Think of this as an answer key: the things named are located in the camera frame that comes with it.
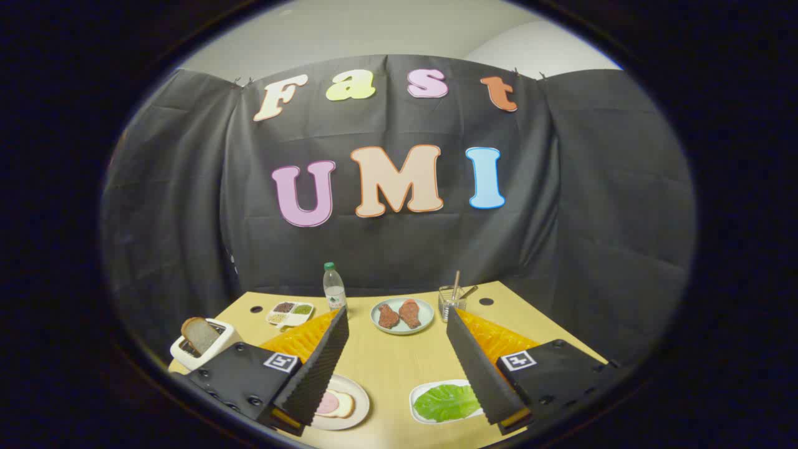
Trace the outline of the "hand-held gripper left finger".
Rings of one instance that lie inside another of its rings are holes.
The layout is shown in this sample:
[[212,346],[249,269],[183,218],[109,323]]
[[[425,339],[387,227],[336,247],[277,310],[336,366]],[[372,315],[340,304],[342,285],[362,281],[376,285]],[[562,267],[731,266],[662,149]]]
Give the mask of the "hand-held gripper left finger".
[[350,335],[346,307],[257,346],[233,343],[173,380],[238,418],[302,435],[330,383]]

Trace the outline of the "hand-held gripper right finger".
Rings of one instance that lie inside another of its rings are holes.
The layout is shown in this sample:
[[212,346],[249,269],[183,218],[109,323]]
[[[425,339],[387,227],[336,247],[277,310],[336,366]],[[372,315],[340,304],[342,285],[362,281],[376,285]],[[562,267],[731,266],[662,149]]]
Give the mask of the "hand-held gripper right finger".
[[456,358],[488,423],[504,435],[566,420],[600,400],[626,372],[542,314],[533,320],[536,329],[525,333],[455,307],[447,314]]

